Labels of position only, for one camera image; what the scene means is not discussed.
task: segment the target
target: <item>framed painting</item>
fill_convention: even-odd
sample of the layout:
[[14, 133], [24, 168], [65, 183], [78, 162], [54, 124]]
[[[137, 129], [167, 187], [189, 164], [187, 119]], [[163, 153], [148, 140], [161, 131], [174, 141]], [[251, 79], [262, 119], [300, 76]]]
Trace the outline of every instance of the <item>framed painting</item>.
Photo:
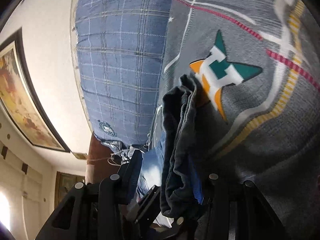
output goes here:
[[45, 114], [32, 85], [22, 29], [0, 45], [0, 100], [12, 122], [33, 146], [70, 152]]

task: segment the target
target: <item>pillow embroidery logo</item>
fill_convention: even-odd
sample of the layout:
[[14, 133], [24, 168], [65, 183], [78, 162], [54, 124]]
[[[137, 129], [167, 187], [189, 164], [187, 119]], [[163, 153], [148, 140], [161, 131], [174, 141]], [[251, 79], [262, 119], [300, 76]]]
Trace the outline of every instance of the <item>pillow embroidery logo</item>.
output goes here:
[[100, 123], [101, 130], [103, 130], [106, 134], [108, 134], [108, 135], [110, 135], [112, 137], [117, 137], [118, 136], [107, 122], [100, 121], [100, 120], [98, 120], [98, 121]]
[[206, 59], [192, 62], [190, 67], [203, 87], [204, 94], [201, 96], [200, 104], [211, 100], [225, 121], [227, 118], [221, 103], [223, 87], [239, 85], [262, 72], [262, 68], [258, 66], [229, 62], [220, 30], [217, 32], [210, 55]]

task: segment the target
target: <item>brown furniture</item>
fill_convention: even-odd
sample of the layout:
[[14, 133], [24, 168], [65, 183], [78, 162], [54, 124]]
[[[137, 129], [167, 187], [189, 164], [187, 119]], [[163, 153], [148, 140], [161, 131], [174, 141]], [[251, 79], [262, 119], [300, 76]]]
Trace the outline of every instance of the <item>brown furniture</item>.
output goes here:
[[92, 134], [87, 159], [86, 183], [100, 182], [118, 172], [119, 166], [113, 166], [108, 163], [107, 158], [111, 157], [111, 153], [113, 151], [109, 147], [102, 145]]

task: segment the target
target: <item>blue fabric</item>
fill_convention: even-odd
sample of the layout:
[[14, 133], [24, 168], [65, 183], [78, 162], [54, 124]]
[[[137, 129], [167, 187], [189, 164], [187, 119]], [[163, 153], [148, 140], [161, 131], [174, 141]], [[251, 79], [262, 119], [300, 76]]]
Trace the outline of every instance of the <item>blue fabric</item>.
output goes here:
[[[142, 199], [148, 193], [153, 185], [161, 186], [161, 174], [164, 166], [165, 152], [165, 133], [161, 133], [161, 138], [155, 148], [143, 154], [142, 167], [138, 180], [137, 193], [138, 198]], [[196, 172], [191, 157], [189, 161], [189, 177], [193, 189], [193, 194], [198, 203], [203, 201], [201, 180]]]
[[171, 0], [79, 0], [81, 87], [99, 140], [147, 142], [170, 7]]

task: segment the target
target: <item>red stitched line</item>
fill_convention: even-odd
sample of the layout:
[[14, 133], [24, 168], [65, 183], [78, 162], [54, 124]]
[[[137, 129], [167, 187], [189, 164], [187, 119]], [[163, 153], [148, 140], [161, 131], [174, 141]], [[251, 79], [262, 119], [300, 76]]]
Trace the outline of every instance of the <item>red stitched line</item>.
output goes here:
[[244, 29], [246, 32], [250, 33], [251, 35], [253, 35], [254, 37], [256, 37], [258, 40], [262, 41], [262, 36], [259, 34], [259, 33], [256, 33], [254, 32], [253, 30], [251, 30], [250, 28], [248, 28], [247, 26], [245, 26], [244, 24], [242, 24], [241, 22], [237, 21], [236, 19], [232, 18], [232, 17], [229, 17], [225, 14], [222, 14], [222, 13], [219, 13], [219, 12], [216, 12], [216, 11], [213, 11], [213, 10], [210, 10], [210, 9], [206, 9], [206, 8], [202, 8], [202, 7], [199, 7], [199, 6], [194, 6], [194, 5], [191, 5], [183, 0], [177, 0], [178, 2], [180, 3], [183, 3], [184, 5], [190, 7], [190, 8], [193, 8], [193, 9], [196, 9], [196, 10], [200, 10], [200, 11], [204, 11], [204, 12], [208, 12], [208, 13], [211, 13], [211, 14], [214, 14], [218, 17], [221, 17], [221, 18], [224, 18], [232, 23], [235, 23], [236, 25], [238, 25], [240, 28]]
[[303, 68], [299, 67], [297, 64], [293, 63], [291, 60], [279, 55], [276, 52], [271, 51], [270, 49], [266, 49], [266, 52], [269, 57], [277, 61], [280, 61], [281, 63], [285, 64], [287, 67], [298, 72], [301, 76], [303, 76], [306, 80], [308, 80], [320, 92], [319, 84], [313, 79], [313, 77], [310, 75], [309, 72], [305, 71]]
[[[211, 14], [214, 14], [218, 17], [221, 17], [221, 18], [224, 18], [232, 23], [235, 23], [236, 25], [238, 25], [240, 28], [242, 28], [243, 30], [245, 30], [246, 32], [250, 33], [251, 35], [253, 35], [254, 37], [256, 37], [257, 39], [259, 39], [260, 41], [263, 40], [262, 36], [256, 32], [254, 32], [253, 30], [251, 30], [250, 28], [248, 28], [247, 26], [245, 26], [244, 24], [242, 24], [241, 22], [237, 21], [236, 19], [232, 18], [232, 17], [229, 17], [225, 14], [222, 14], [222, 13], [219, 13], [219, 12], [216, 12], [216, 11], [213, 11], [213, 10], [209, 10], [209, 9], [206, 9], [206, 8], [202, 8], [202, 7], [199, 7], [199, 6], [194, 6], [194, 5], [191, 5], [183, 0], [176, 0], [180, 3], [183, 3], [184, 5], [190, 7], [190, 8], [193, 8], [193, 9], [196, 9], [196, 10], [200, 10], [200, 11], [204, 11], [204, 12], [208, 12], [208, 13], [211, 13]], [[291, 60], [281, 56], [280, 54], [276, 53], [276, 52], [273, 52], [271, 51], [270, 49], [266, 49], [267, 51], [267, 54], [269, 55], [269, 57], [277, 60], [277, 61], [280, 61], [281, 63], [284, 63], [287, 67], [295, 70], [296, 72], [298, 72], [301, 76], [303, 76], [306, 80], [308, 80], [317, 90], [318, 92], [320, 92], [320, 85], [313, 79], [313, 77], [305, 70], [303, 70], [303, 68], [299, 67], [297, 64], [293, 63]]]

